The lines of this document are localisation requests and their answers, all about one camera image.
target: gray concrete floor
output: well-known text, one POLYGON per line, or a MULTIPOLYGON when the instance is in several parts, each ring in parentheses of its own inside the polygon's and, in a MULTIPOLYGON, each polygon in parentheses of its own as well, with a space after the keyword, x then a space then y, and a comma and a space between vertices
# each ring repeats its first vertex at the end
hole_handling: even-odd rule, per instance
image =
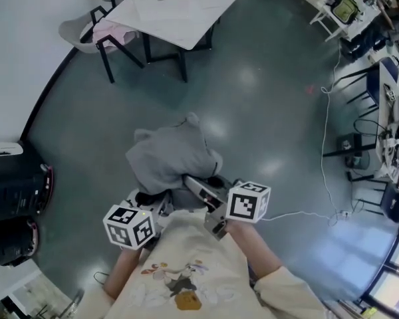
MULTIPOLYGON (((109 271, 120 251, 108 242, 102 217, 135 187, 124 157, 134 130, 173 124, 189 111, 223 156, 224 176, 272 187, 268 218, 299 210, 333 214, 320 167, 327 107, 320 86, 331 81, 338 50, 336 41, 324 42, 322 28, 309 26, 315 13, 302 0, 236 1, 215 30, 213 50, 187 54, 189 84, 172 62, 140 70, 120 53, 111 56, 116 82, 110 84, 99 56, 75 57, 29 136, 55 167, 37 262, 59 288, 73 296, 94 282, 94 272, 109 271)), ((153 51, 167 48, 152 43, 153 51)), ((144 60, 140 39, 129 48, 144 60)), ((344 104, 363 90, 359 84, 331 97, 326 151, 351 132, 363 106, 344 104)), ((328 158, 324 169, 337 208, 351 209, 342 160, 328 158)), ((344 299, 364 291, 396 232, 364 211, 334 227, 294 215, 257 228, 319 296, 344 299)))

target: pink cloth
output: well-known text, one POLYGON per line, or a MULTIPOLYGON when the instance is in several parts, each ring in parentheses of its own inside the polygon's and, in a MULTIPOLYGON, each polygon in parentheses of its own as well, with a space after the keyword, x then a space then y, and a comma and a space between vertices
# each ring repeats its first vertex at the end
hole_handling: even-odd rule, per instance
MULTIPOLYGON (((106 19, 101 19, 93 27, 93 43, 97 43, 100 39, 112 35, 121 45, 129 43, 137 35, 137 31, 131 27, 123 26, 118 23, 113 23, 106 19)), ((104 42, 104 47, 115 46, 110 41, 104 42)))

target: beige sweatshirt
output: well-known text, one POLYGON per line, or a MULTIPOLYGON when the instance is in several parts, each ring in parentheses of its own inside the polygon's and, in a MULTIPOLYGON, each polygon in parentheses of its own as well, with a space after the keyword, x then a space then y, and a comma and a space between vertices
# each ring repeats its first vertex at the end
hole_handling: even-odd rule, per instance
POLYGON ((114 302, 101 288, 86 292, 76 319, 321 319, 308 285, 286 268, 249 285, 247 261, 230 235, 220 242, 203 214, 173 213, 156 248, 114 302))

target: gray cloth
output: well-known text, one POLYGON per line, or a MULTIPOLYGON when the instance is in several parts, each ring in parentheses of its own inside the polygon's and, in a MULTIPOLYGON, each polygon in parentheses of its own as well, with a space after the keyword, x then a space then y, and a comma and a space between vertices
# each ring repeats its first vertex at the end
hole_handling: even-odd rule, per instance
POLYGON ((171 190, 175 209, 204 207, 187 191, 183 175, 209 178, 220 171, 223 160, 207 147, 199 122, 195 114, 189 113, 176 126, 134 132, 136 144, 126 158, 142 193, 156 195, 171 190))
POLYGON ((395 30, 390 28, 390 25, 382 13, 375 17, 372 23, 378 25, 381 34, 383 34, 387 39, 391 39, 392 41, 399 40, 399 8, 387 9, 386 13, 392 21, 395 30))

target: white cable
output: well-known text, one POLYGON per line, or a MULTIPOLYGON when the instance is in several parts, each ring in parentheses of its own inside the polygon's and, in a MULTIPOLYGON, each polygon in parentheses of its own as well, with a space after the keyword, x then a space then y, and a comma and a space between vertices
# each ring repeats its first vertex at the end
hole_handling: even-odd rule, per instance
POLYGON ((333 202, 333 197, 331 196, 330 189, 328 188, 327 179, 325 178, 325 172, 324 172, 324 165, 323 165, 323 164, 324 164, 324 146, 325 146, 325 138, 326 138, 326 136, 327 136, 327 124, 328 124, 328 116, 329 116, 330 101, 331 101, 331 99, 330 99, 330 94, 333 93, 333 89, 334 89, 334 85, 335 85, 335 70, 336 70, 337 67, 339 66, 340 61, 341 61, 341 47, 340 47, 340 45, 339 45, 339 46, 338 46, 338 61, 337 61, 336 66, 334 66, 334 68, 333 68, 333 70, 332 70, 332 84, 331 84, 331 89, 328 91, 324 86, 321 87, 322 93, 325 93, 325 94, 327 95, 327 97, 328 97, 327 115, 325 116, 325 126, 324 126, 324 138, 323 138, 323 140, 322 140, 322 148, 321 148, 321 171, 322 171, 322 177, 323 177, 323 179, 324 179, 325 189, 327 190, 327 193, 328 193, 328 196, 329 196, 331 205, 334 207, 335 212, 334 212, 334 214, 333 214, 331 217, 328 217, 328 216, 325 216, 325 215, 319 215, 319 214, 317 214, 317 213, 307 213, 307 212, 305 212, 305 211, 295 211, 295 212, 293 212, 293 213, 282 214, 282 215, 273 217, 273 218, 271 218, 271 219, 261 219, 262 221, 273 221, 273 220, 280 219, 280 218, 285 217, 285 216, 297 215, 297 214, 304 214, 304 215, 314 215, 314 216, 317 216, 317 217, 322 217, 322 218, 324 218, 324 219, 327 219, 327 220, 328 220, 328 226, 330 225, 329 222, 331 221, 331 219, 332 219, 334 216, 336 217, 336 221, 335 221, 334 225, 336 225, 337 222, 338 222, 338 209, 337 209, 337 207, 335 206, 335 204, 334 204, 334 202, 333 202))
MULTIPOLYGON (((327 219, 327 220, 328 220, 328 226, 330 225, 331 219, 332 219, 335 215, 338 215, 338 213, 334 213, 334 214, 332 214, 330 217, 328 217, 328 216, 325 216, 325 215, 319 215, 318 213, 307 213, 307 212, 305 212, 305 211, 294 211, 293 213, 286 213, 286 214, 282 214, 282 215, 278 215, 278 216, 272 217, 271 219, 261 219, 261 220, 262 220, 262 221, 273 221, 273 220, 276 220, 276 219, 280 219, 280 218, 282 218, 282 217, 291 216, 291 215, 298 215, 298 214, 303 214, 303 215, 314 215, 314 216, 317 216, 317 217, 322 217, 323 219, 327 219)), ((333 225, 331 225, 331 227, 332 227, 332 226, 335 226, 335 225, 337 224, 337 222, 338 222, 338 219, 336 219, 335 223, 334 223, 333 225)))
POLYGON ((287 213, 287 214, 282 214, 282 215, 279 215, 279 216, 275 216, 275 217, 272 217, 271 219, 261 219, 261 220, 262 221, 273 221, 273 220, 276 220, 276 219, 280 219, 282 217, 286 217, 286 216, 290 216, 290 215, 297 215, 297 214, 315 215, 317 217, 323 217, 324 219, 327 219, 328 221, 330 221, 330 218, 328 216, 319 215, 319 214, 316 214, 316 213, 306 213, 305 211, 295 211, 293 213, 287 213))
POLYGON ((327 97, 328 97, 327 115, 325 116, 325 125, 324 125, 324 138, 322 140, 322 148, 321 148, 321 172, 322 172, 322 177, 323 177, 323 180, 324 180, 324 186, 325 186, 325 189, 327 190, 328 197, 330 199, 330 203, 334 207, 334 210, 335 210, 335 213, 336 213, 336 220, 337 221, 338 221, 338 209, 337 209, 337 207, 335 206, 335 204, 333 202, 333 197, 331 196, 330 189, 328 188, 328 185, 327 185, 327 179, 325 178, 325 172, 324 172, 324 146, 325 146, 325 138, 327 137, 328 116, 329 116, 330 102, 331 102, 330 94, 332 94, 334 92, 333 90, 334 90, 334 84, 335 84, 335 70, 339 66, 340 61, 341 61, 341 46, 338 45, 338 61, 337 61, 336 66, 334 66, 334 68, 332 70, 331 89, 328 91, 324 86, 321 87, 321 92, 325 93, 327 95, 327 97))

